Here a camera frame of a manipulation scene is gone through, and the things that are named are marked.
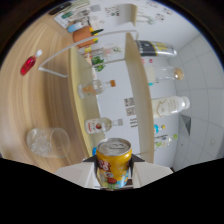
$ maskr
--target orange object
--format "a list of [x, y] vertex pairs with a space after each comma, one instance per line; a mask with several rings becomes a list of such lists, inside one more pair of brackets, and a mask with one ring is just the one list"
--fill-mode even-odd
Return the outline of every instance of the orange object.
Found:
[[[74, 42], [78, 42], [80, 40], [86, 39], [88, 37], [92, 37], [91, 31], [90, 31], [91, 26], [85, 26], [73, 33], [73, 40]], [[95, 44], [94, 40], [89, 40], [86, 41], [82, 44], [77, 45], [79, 48], [85, 47], [91, 44]]]

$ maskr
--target white container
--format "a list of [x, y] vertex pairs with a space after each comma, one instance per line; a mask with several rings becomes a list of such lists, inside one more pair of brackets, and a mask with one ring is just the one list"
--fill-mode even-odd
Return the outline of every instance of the white container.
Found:
[[122, 119], [111, 121], [110, 119], [103, 117], [103, 118], [86, 120], [85, 130], [88, 134], [97, 134], [109, 131], [113, 126], [122, 126], [122, 125], [123, 125]]
[[171, 96], [152, 100], [153, 118], [170, 116], [188, 109], [190, 101], [186, 96]]

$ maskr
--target clear drinking glass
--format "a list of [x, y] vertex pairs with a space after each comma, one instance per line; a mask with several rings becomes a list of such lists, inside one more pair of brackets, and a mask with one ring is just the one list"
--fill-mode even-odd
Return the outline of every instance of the clear drinking glass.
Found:
[[69, 152], [70, 141], [62, 128], [34, 128], [27, 135], [27, 145], [39, 156], [64, 158]]

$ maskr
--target red object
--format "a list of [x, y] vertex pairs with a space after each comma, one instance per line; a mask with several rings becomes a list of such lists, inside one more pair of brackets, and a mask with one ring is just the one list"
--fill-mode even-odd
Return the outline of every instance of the red object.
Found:
[[29, 57], [20, 70], [21, 75], [26, 75], [26, 73], [34, 66], [35, 62], [36, 62], [35, 56]]

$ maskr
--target can lid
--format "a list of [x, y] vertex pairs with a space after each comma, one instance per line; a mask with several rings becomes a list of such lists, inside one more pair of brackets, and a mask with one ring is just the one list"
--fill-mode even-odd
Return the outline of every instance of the can lid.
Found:
[[131, 144], [125, 139], [109, 138], [99, 142], [97, 150], [106, 156], [120, 156], [131, 149]]

